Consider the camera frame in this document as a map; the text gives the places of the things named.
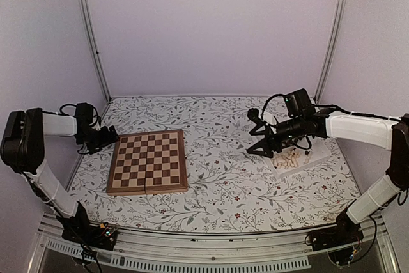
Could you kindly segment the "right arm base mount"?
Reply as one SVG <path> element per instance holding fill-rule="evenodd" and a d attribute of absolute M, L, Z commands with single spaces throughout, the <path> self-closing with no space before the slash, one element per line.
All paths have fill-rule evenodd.
<path fill-rule="evenodd" d="M 313 230 L 307 234 L 305 243 L 313 251 L 321 251 L 335 247 L 345 246 L 329 252 L 330 261 L 338 266 L 350 265 L 357 255 L 364 234 L 360 224 L 355 224 L 349 218 L 339 218 L 336 225 L 322 230 Z"/>

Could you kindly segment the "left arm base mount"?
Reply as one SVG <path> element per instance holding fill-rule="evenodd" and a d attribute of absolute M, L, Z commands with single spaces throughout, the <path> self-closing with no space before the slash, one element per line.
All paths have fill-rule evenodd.
<path fill-rule="evenodd" d="M 117 227 L 103 222 L 98 226 L 80 226 L 69 219 L 59 219 L 63 225 L 62 238 L 84 246 L 113 251 L 118 237 Z"/>

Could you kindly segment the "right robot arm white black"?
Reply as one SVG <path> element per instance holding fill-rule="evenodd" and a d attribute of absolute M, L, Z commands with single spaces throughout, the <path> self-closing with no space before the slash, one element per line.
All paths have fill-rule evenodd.
<path fill-rule="evenodd" d="M 381 148 L 390 153 L 385 174 L 339 214 L 330 232 L 337 245 L 345 244 L 355 234 L 354 224 L 361 223 L 386 207 L 402 192 L 408 192 L 408 115 L 400 117 L 347 111 L 335 104 L 315 104 L 301 88 L 288 94 L 269 97 L 261 109 L 252 108 L 248 119 L 255 124 L 252 136 L 261 139 L 247 153 L 272 158 L 289 147 L 298 147 L 305 139 L 354 141 Z"/>

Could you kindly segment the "wooden chess board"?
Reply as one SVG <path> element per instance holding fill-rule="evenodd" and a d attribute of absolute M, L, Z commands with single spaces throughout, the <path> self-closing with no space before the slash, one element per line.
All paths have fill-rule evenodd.
<path fill-rule="evenodd" d="M 187 192 L 182 130 L 124 134 L 115 144 L 106 193 L 135 196 Z"/>

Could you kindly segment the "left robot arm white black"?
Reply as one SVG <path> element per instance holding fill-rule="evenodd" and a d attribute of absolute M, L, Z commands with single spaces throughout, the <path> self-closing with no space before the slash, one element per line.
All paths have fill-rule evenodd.
<path fill-rule="evenodd" d="M 61 107 L 45 111 L 41 107 L 12 111 L 1 140 L 1 160 L 23 176 L 33 192 L 52 207 L 63 223 L 71 223 L 70 233 L 82 244 L 95 238 L 84 207 L 74 200 L 51 170 L 47 161 L 47 137 L 73 137 L 81 155 L 92 155 L 118 141 L 113 126 L 102 125 L 95 106 L 87 102 L 69 105 L 73 114 Z"/>

